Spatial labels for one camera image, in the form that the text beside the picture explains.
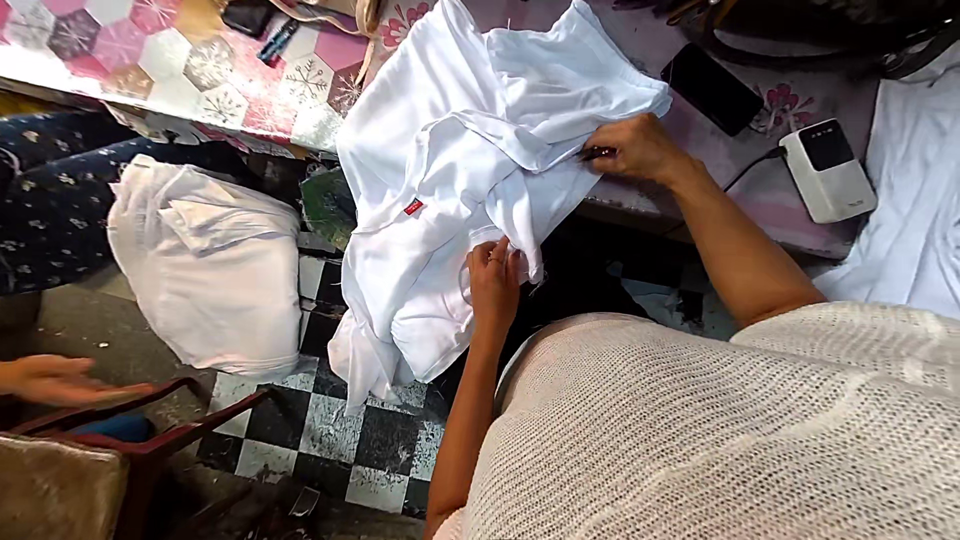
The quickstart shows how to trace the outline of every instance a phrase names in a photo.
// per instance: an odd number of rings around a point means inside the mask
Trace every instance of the scissors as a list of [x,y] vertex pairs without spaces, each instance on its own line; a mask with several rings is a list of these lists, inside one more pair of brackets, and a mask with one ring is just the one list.
[[611,146],[584,147],[583,150],[577,152],[577,159],[580,161],[593,161],[597,158],[611,158],[613,156],[616,156],[616,148]]

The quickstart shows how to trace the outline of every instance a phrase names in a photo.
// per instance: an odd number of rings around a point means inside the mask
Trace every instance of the smartphone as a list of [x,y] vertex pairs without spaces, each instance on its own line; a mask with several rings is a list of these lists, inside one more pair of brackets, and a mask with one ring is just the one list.
[[660,77],[729,136],[743,131],[763,107],[760,96],[693,43],[673,57]]
[[224,8],[221,19],[233,30],[259,39],[275,11],[267,0],[232,0]]

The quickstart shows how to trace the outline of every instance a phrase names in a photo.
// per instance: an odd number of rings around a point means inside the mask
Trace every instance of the white knit sweater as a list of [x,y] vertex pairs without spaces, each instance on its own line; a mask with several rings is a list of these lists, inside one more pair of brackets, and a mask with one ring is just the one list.
[[435,538],[960,538],[960,322],[835,303],[730,343],[548,329]]

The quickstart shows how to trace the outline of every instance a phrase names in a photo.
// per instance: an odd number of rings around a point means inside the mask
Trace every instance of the hand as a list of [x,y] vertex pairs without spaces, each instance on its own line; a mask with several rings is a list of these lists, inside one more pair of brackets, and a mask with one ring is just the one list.
[[597,172],[653,180],[667,187],[702,167],[673,142],[650,112],[600,126],[584,144],[591,146],[616,148],[615,156],[591,162]]
[[507,336],[520,301],[520,251],[507,256],[506,236],[499,242],[484,242],[467,255],[470,295],[476,332],[497,338]]
[[92,365],[91,358],[58,355],[0,362],[0,394],[47,405],[84,406],[125,401],[154,391],[150,384],[115,388],[89,379],[86,370]]

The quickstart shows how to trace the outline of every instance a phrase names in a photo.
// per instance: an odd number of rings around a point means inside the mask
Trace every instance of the clothing tag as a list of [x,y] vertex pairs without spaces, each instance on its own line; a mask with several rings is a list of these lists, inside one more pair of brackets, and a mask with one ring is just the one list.
[[423,203],[420,202],[420,199],[414,199],[413,203],[410,203],[410,206],[403,209],[407,215],[413,215],[415,211],[419,210],[423,206]]

